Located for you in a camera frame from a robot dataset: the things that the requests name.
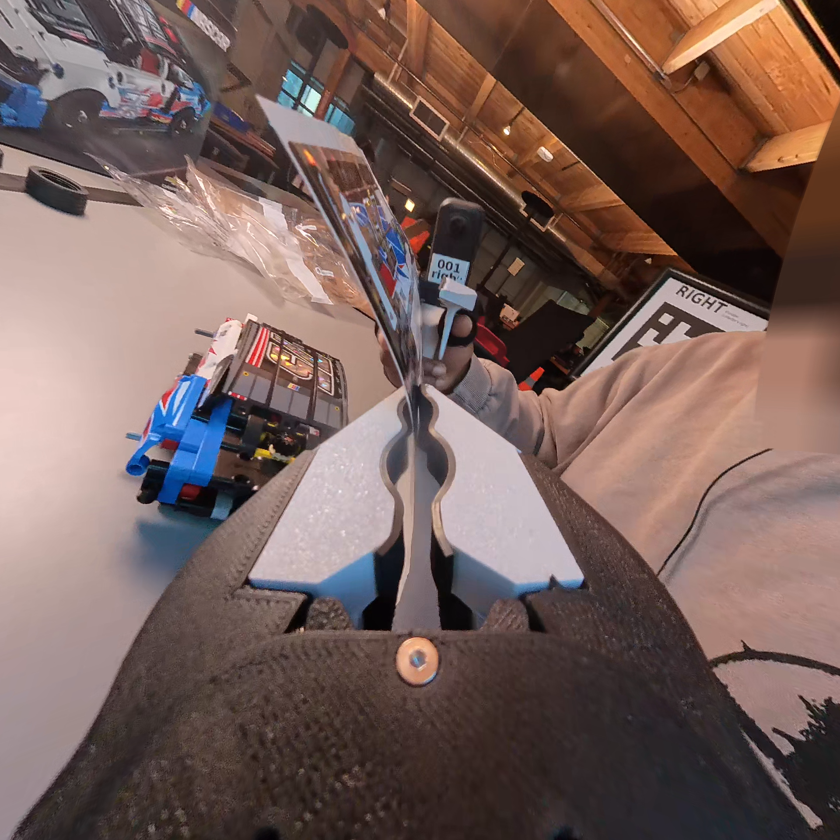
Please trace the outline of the red chair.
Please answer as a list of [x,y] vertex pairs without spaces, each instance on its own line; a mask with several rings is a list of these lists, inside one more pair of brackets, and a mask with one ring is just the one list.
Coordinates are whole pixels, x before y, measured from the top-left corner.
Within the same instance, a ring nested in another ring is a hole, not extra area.
[[507,346],[502,339],[488,329],[483,317],[478,320],[473,346],[475,356],[493,361],[502,368],[508,367]]

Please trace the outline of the person's beige sweatshirt torso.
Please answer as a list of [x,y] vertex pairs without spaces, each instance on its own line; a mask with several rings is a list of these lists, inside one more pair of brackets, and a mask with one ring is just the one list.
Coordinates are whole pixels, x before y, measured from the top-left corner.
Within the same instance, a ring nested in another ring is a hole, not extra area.
[[816,838],[838,838],[838,529],[838,457],[770,451],[712,483],[659,569]]

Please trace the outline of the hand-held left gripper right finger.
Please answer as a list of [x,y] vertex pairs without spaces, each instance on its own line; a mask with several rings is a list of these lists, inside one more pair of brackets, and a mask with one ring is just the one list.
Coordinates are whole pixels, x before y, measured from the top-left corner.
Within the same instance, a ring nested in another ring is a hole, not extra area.
[[443,478],[432,506],[434,536],[451,565],[452,596],[480,627],[498,601],[585,577],[519,450],[425,386],[427,431],[443,451]]

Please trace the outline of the lego car model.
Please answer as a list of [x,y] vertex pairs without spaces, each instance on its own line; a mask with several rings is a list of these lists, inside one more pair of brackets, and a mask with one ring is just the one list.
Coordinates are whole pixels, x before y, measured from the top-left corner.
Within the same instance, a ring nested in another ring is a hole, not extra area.
[[160,397],[126,472],[137,501],[223,521],[349,421],[342,362],[248,315],[226,319]]

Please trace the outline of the sticker sheet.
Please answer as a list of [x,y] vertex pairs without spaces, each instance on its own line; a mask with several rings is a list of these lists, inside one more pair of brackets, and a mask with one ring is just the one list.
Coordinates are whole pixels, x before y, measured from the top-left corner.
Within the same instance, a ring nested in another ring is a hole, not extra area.
[[261,96],[266,115],[305,182],[374,313],[387,357],[396,368],[410,417],[406,472],[397,481],[404,510],[403,565],[392,628],[438,630],[439,593],[433,575],[434,481],[422,449],[430,409],[423,407],[422,313],[415,258],[373,174],[350,136],[332,125]]

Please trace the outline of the clear plastic bags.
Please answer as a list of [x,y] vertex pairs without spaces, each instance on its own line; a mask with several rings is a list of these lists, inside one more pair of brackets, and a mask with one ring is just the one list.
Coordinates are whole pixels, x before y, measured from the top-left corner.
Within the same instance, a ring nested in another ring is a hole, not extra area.
[[87,155],[190,249],[249,266],[273,298],[346,305],[374,317],[335,237],[306,201],[283,191],[274,197],[245,176],[232,182],[223,166],[189,156],[156,184],[150,172],[130,174],[102,154]]

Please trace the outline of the person's right forearm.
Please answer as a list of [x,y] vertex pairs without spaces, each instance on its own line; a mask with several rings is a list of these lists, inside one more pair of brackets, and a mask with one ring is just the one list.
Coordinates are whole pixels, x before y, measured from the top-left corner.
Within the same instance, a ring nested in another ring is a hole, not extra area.
[[552,468],[586,460],[711,476],[759,446],[753,406],[766,337],[711,332],[643,347],[538,395],[473,357],[450,399]]

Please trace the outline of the window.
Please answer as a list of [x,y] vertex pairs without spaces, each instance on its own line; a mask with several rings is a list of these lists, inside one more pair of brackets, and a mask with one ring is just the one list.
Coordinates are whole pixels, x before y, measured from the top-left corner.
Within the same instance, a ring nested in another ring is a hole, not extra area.
[[[282,107],[314,116],[324,99],[324,85],[313,75],[307,74],[304,67],[291,61],[282,79],[277,101]],[[333,96],[324,117],[342,133],[354,136],[355,122],[350,106],[340,96]]]

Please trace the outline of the person's right hand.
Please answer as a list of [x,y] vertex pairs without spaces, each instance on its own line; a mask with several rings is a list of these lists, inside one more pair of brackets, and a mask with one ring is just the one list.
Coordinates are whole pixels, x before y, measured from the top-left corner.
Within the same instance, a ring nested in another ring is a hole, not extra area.
[[[376,329],[375,335],[380,346],[385,378],[395,388],[399,388],[403,385],[403,380],[393,360],[386,336],[379,328]],[[449,343],[442,360],[423,362],[423,383],[437,388],[441,393],[451,393],[466,375],[473,355],[473,343],[456,346]]]

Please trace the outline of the black rubber tyre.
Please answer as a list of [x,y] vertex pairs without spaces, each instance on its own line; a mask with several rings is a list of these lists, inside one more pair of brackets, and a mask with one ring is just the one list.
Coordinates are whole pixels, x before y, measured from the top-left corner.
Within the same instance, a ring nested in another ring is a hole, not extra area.
[[70,178],[41,166],[28,168],[24,191],[38,203],[71,216],[83,216],[89,194]]

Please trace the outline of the lego set box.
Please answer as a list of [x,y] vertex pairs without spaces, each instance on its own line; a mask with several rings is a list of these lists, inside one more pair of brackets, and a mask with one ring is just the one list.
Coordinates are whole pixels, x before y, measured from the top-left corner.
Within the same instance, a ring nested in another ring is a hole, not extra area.
[[2,145],[160,181],[197,161],[238,2],[2,1]]

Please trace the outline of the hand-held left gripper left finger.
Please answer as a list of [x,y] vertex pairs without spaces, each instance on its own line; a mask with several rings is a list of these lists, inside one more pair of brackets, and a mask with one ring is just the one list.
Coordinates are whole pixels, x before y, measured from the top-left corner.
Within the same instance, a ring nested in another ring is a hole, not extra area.
[[411,437],[400,389],[314,451],[248,574],[255,588],[331,597],[362,628],[385,589],[377,570],[403,533],[397,483]]

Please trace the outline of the air vent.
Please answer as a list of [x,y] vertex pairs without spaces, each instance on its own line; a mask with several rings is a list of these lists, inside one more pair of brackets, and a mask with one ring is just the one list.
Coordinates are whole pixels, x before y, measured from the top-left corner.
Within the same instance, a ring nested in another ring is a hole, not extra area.
[[409,117],[436,142],[442,141],[449,128],[449,121],[422,97],[415,100],[409,112]]

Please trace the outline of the framed marker sign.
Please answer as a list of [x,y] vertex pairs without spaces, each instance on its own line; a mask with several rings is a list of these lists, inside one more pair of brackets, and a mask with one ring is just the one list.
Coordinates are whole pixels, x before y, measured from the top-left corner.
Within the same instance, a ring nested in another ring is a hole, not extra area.
[[598,371],[633,350],[664,347],[709,333],[764,331],[770,305],[676,268],[663,270],[570,373]]

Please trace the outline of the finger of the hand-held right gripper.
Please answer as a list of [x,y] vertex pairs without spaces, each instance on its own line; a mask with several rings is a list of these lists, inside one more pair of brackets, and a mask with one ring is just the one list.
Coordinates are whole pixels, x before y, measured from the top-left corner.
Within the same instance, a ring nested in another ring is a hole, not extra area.
[[[466,347],[475,337],[476,290],[456,280],[445,280],[439,287],[437,302],[444,310],[437,325],[436,360],[441,361],[450,347]],[[461,316],[468,319],[469,330],[464,336],[453,338],[455,321]]]

